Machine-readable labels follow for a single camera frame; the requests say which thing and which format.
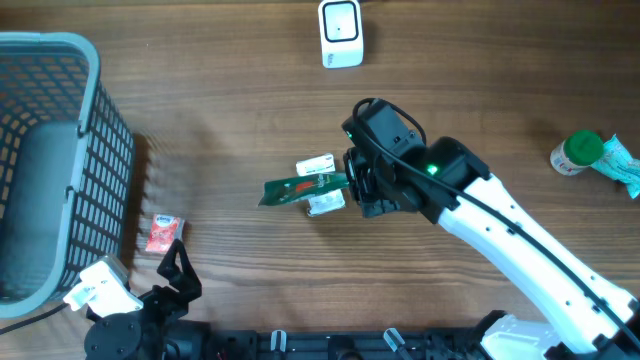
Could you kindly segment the red tissue pack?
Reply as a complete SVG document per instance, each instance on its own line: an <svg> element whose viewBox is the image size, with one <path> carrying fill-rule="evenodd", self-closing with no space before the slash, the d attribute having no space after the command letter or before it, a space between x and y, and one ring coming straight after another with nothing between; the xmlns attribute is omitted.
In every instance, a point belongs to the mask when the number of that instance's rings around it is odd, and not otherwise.
<svg viewBox="0 0 640 360"><path fill-rule="evenodd" d="M155 214L145 251L165 254L175 240L182 240L185 220L166 214Z"/></svg>

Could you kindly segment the white small packet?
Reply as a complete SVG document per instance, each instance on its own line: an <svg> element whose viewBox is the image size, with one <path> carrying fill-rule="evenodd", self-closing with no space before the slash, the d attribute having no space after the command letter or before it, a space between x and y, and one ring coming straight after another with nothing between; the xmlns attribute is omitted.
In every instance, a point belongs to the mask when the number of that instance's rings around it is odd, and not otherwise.
<svg viewBox="0 0 640 360"><path fill-rule="evenodd" d="M296 171L299 176L328 173L334 172L335 170L334 156L331 153L296 163ZM340 189L310 198L308 202L309 209L307 213L310 217L326 214L346 206L343 193Z"/></svg>

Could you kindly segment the green gloves package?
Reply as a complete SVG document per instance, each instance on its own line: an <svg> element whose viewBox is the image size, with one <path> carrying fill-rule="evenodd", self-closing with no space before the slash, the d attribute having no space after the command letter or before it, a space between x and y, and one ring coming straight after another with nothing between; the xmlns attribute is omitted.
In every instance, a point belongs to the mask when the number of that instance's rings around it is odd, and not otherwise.
<svg viewBox="0 0 640 360"><path fill-rule="evenodd" d="M317 173L279 179L264 184L259 206L279 206L308 200L349 186L347 175L342 172Z"/></svg>

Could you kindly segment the green lid Knorr jar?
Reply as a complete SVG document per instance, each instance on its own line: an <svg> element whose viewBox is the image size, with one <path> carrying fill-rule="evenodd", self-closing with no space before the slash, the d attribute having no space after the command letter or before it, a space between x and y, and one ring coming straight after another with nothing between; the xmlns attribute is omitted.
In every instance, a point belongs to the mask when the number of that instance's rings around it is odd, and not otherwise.
<svg viewBox="0 0 640 360"><path fill-rule="evenodd" d="M590 167L604 153L604 142L590 130L579 130L550 154L551 166L564 176L574 176Z"/></svg>

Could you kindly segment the toilet tissue wipes pack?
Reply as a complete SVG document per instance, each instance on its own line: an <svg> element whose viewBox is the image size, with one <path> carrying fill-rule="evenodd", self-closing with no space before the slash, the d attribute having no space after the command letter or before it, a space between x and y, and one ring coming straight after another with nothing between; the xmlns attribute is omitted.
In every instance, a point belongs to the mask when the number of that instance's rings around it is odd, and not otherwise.
<svg viewBox="0 0 640 360"><path fill-rule="evenodd" d="M635 159L616 135L606 141L603 155L591 167L604 176L623 183L632 199L639 196L639 160Z"/></svg>

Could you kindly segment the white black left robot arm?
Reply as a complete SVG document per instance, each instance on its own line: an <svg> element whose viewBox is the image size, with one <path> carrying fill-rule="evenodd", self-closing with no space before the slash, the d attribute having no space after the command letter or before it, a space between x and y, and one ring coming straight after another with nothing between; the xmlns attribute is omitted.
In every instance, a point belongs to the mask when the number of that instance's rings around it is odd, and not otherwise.
<svg viewBox="0 0 640 360"><path fill-rule="evenodd" d="M87 360L202 359L209 328L182 319L202 295L201 282L184 244L175 240L157 273L169 284L141 295L142 308L97 317L85 336Z"/></svg>

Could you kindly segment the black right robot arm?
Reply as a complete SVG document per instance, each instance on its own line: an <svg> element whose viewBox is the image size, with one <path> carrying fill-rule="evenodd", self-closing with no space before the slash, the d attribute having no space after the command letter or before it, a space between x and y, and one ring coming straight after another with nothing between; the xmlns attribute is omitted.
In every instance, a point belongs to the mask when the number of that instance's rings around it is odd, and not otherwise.
<svg viewBox="0 0 640 360"><path fill-rule="evenodd" d="M489 167L451 137L428 142L396 105L360 100L343 123L353 199L367 218L418 213L490 261L543 314L487 315L466 356L487 359L635 359L639 301L598 275L539 225Z"/></svg>

